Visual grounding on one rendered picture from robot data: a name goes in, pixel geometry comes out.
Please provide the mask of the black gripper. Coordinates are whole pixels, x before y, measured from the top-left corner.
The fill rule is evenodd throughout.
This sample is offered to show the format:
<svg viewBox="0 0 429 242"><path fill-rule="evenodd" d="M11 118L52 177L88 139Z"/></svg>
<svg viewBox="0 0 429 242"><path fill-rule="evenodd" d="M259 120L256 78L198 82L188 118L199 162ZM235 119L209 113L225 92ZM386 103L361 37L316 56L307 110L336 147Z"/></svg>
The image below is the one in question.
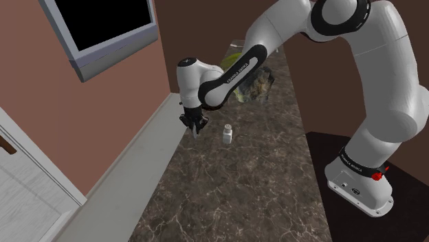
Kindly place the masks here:
<svg viewBox="0 0 429 242"><path fill-rule="evenodd" d="M184 107L184 113L180 115L179 119L186 127L192 128L192 136L194 139L197 139L200 130L202 130L209 121L207 117L203 116L201 107Z"/></svg>

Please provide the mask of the dark mottled rock-shaped object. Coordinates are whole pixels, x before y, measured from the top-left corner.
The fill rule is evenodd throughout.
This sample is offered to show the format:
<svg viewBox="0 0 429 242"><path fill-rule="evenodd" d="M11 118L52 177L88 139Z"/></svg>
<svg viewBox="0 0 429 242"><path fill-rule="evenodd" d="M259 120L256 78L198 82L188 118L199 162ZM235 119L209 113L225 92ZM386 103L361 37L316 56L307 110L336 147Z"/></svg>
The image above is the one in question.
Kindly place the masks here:
<svg viewBox="0 0 429 242"><path fill-rule="evenodd" d="M239 102L265 103L274 81L275 77L269 67L259 67L234 90L236 99Z"/></svg>

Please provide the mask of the green leafy object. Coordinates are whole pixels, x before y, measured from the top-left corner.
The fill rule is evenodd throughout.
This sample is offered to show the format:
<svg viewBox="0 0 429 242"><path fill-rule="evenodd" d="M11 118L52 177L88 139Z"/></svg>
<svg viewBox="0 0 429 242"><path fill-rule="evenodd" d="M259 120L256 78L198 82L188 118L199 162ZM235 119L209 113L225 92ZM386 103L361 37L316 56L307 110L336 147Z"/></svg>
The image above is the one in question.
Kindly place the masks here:
<svg viewBox="0 0 429 242"><path fill-rule="evenodd" d="M237 59L240 56L241 56L241 53L238 52L225 57L220 63L220 68L222 68L222 70L226 72L237 61Z"/></svg>

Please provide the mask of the grey framed window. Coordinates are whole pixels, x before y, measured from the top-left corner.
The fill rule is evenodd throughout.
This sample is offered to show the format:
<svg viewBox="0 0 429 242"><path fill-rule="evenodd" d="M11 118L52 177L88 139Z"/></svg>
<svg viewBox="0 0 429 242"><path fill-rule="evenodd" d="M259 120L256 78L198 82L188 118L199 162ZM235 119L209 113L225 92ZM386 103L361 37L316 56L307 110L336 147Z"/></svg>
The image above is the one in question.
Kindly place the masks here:
<svg viewBox="0 0 429 242"><path fill-rule="evenodd" d="M86 82L158 39L152 0L38 0Z"/></svg>

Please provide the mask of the dark robot stand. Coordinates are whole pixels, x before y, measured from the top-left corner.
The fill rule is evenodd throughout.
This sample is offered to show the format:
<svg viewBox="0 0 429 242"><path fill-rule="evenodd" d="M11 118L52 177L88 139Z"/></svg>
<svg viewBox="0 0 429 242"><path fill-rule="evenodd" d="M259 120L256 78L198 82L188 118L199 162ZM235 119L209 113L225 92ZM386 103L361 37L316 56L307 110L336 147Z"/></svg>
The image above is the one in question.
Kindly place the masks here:
<svg viewBox="0 0 429 242"><path fill-rule="evenodd" d="M371 218L327 185L325 166L350 138L316 132L306 138L333 242L424 242L429 236L429 186L388 162L393 208Z"/></svg>

